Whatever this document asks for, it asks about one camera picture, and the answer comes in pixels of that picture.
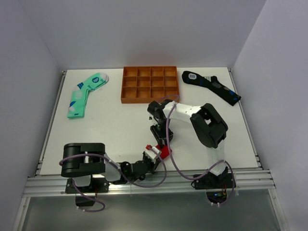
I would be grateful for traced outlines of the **red santa sock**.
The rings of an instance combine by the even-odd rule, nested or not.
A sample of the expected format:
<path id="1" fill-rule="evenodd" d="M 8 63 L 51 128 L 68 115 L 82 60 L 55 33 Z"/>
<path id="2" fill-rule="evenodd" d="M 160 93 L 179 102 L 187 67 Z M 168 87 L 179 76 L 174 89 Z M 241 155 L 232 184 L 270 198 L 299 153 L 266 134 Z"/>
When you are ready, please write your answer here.
<path id="1" fill-rule="evenodd" d="M 169 150 L 167 145 L 156 145 L 155 146 L 160 153 L 160 157 L 164 160 L 169 156 Z"/>

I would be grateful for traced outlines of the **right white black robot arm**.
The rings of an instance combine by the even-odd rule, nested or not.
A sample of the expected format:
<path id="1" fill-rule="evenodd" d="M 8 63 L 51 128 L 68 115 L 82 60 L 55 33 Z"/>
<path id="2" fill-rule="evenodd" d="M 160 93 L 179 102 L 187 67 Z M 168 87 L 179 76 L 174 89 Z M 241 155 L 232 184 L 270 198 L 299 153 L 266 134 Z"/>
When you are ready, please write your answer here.
<path id="1" fill-rule="evenodd" d="M 151 102 L 147 111 L 154 121 L 150 130 L 158 144 L 168 148 L 169 155 L 172 155 L 170 141 L 173 139 L 173 132 L 169 128 L 170 120 L 192 125 L 198 140 L 207 148 L 208 160 L 211 163 L 209 173 L 200 177 L 208 176 L 209 184 L 215 188 L 224 183 L 228 174 L 224 153 L 228 126 L 213 105 L 206 103 L 202 106 L 191 106 L 166 99 L 162 103 Z"/>

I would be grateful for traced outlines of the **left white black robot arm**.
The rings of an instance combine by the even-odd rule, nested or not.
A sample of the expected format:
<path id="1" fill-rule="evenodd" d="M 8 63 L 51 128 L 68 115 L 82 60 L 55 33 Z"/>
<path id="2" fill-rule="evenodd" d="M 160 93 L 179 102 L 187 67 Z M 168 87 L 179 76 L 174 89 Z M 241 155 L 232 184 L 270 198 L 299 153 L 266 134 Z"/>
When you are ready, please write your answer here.
<path id="1" fill-rule="evenodd" d="M 156 146 L 147 146 L 142 160 L 116 163 L 106 154 L 103 143 L 68 143 L 59 165 L 62 177 L 72 178 L 82 192 L 89 192 L 94 186 L 92 176 L 96 174 L 115 185 L 144 180 L 147 173 L 155 173 L 162 161 L 161 153 Z"/>

